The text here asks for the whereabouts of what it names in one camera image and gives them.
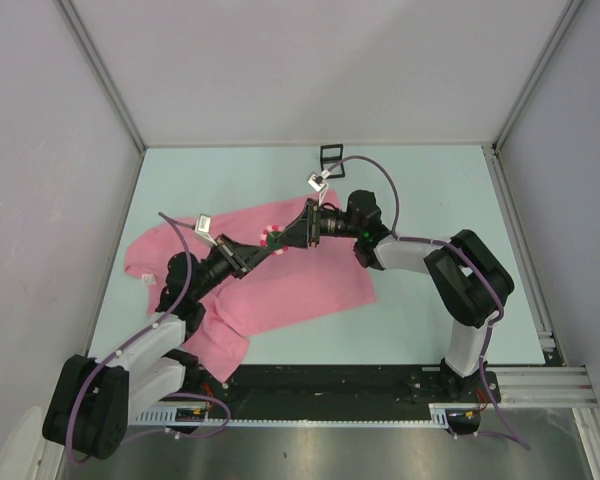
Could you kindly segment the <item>plush flower brooch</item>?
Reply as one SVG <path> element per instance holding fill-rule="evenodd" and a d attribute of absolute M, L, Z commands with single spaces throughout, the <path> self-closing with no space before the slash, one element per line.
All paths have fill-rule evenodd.
<path fill-rule="evenodd" d="M 268 225 L 260 235 L 260 244 L 273 251 L 275 255 L 282 255 L 288 247 L 281 243 L 284 228 L 279 225 Z"/>

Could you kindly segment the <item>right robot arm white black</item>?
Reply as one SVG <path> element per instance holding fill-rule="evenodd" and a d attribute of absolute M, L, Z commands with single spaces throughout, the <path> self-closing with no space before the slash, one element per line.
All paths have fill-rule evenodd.
<path fill-rule="evenodd" d="M 475 232 L 465 229 L 448 240 L 401 237 L 384 225 L 375 194 L 356 190 L 345 210 L 307 200 L 296 219 L 268 233 L 265 241 L 268 246 L 300 249 L 316 247 L 324 237 L 353 239 L 354 255 L 364 268 L 429 276 L 453 319 L 440 386 L 434 392 L 464 401 L 477 389 L 489 391 L 486 350 L 515 286 Z"/>

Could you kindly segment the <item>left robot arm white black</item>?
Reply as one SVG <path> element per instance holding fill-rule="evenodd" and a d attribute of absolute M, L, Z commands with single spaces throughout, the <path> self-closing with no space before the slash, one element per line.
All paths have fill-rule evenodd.
<path fill-rule="evenodd" d="M 273 254 L 221 235 L 206 258 L 189 250 L 167 263 L 166 284 L 147 326 L 99 358 L 67 359 L 42 424 L 44 439 L 104 460 L 122 444 L 129 423 L 173 393 L 187 400 L 201 387 L 193 357 L 177 353 L 204 315 L 202 299 L 224 280 L 242 278 Z"/>

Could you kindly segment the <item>white garment label tag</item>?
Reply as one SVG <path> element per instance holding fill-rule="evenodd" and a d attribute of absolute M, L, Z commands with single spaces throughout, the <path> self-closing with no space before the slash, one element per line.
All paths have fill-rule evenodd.
<path fill-rule="evenodd" d="M 153 274 L 142 274 L 141 275 L 141 283 L 145 286 L 150 286 L 155 284 L 155 277 Z"/>

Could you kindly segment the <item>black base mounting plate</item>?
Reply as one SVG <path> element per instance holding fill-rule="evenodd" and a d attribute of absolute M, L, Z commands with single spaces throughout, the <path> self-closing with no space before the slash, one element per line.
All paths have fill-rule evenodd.
<path fill-rule="evenodd" d="M 199 372 L 183 389 L 229 407 L 235 421 L 424 420 L 430 404 L 501 399 L 496 373 L 461 378 L 439 365 L 243 365 L 221 382 Z"/>

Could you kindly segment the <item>right aluminium frame rail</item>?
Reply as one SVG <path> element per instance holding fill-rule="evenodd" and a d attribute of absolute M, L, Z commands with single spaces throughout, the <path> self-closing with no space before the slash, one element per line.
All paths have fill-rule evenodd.
<path fill-rule="evenodd" d="M 481 148 L 498 198 L 541 348 L 547 354 L 560 352 L 559 341 L 501 158 L 492 145 L 482 145 Z"/>

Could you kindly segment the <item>aluminium frame rail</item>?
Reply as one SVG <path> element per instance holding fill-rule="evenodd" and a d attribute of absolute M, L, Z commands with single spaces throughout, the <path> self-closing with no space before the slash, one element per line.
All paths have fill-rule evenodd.
<path fill-rule="evenodd" d="M 498 198 L 541 348 L 547 354 L 560 352 L 559 341 L 501 158 L 492 145 L 482 145 L 481 148 Z"/>
<path fill-rule="evenodd" d="M 560 404 L 564 402 L 578 404 L 589 403 L 593 399 L 590 380 L 582 367 L 489 366 L 485 371 L 496 373 L 501 394 L 499 402 L 505 404 Z M 184 400 L 210 403 L 215 400 L 207 394 L 199 395 L 183 391 L 199 372 L 206 371 L 198 366 L 188 368 L 183 386 L 159 401 Z"/>

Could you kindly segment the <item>left corner aluminium post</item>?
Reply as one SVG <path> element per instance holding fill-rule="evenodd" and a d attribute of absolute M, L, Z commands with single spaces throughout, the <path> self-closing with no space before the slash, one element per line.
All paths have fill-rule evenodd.
<path fill-rule="evenodd" d="M 147 145 L 75 3 L 70 0 L 54 0 L 53 3 L 134 148 L 143 155 Z"/>

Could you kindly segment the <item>corner aluminium post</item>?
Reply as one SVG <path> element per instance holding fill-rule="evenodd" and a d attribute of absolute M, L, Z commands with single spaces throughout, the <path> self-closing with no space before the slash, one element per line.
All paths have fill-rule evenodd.
<path fill-rule="evenodd" d="M 576 23 L 583 7 L 587 4 L 588 1 L 585 0 L 569 0 L 566 2 L 556 24 L 552 28 L 538 57 L 534 61 L 520 92 L 508 111 L 502 126 L 499 128 L 496 136 L 491 142 L 491 147 L 494 152 L 501 151 L 506 144 L 513 129 L 522 118 L 529 101 L 543 80 L 549 66 L 566 40 L 572 26 Z"/>
<path fill-rule="evenodd" d="M 75 3 L 70 0 L 54 0 L 53 3 L 134 148 L 143 155 L 147 145 Z"/>

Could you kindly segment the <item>front aluminium frame rail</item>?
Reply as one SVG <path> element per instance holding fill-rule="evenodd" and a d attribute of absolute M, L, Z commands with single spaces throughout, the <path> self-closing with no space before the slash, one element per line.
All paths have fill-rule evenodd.
<path fill-rule="evenodd" d="M 496 373 L 501 394 L 499 402 L 505 404 L 560 404 L 564 402 L 578 404 L 589 403 L 593 399 L 590 380 L 582 367 L 489 366 L 485 371 Z M 207 394 L 199 395 L 183 391 L 199 372 L 206 371 L 198 366 L 188 368 L 183 386 L 159 401 L 184 400 L 210 403 L 215 400 Z"/>

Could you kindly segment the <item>right corner aluminium post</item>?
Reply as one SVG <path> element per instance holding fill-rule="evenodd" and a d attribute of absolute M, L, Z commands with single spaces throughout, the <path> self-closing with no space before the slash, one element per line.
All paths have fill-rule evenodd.
<path fill-rule="evenodd" d="M 491 142 L 491 147 L 494 152 L 501 151 L 506 144 L 513 129 L 522 118 L 529 101 L 543 80 L 549 66 L 566 40 L 572 26 L 576 23 L 583 7 L 587 4 L 588 1 L 585 0 L 569 0 L 566 2 L 556 24 L 552 28 L 538 57 L 534 61 L 520 92 L 508 111 L 502 126 L 499 128 L 496 136 Z"/>

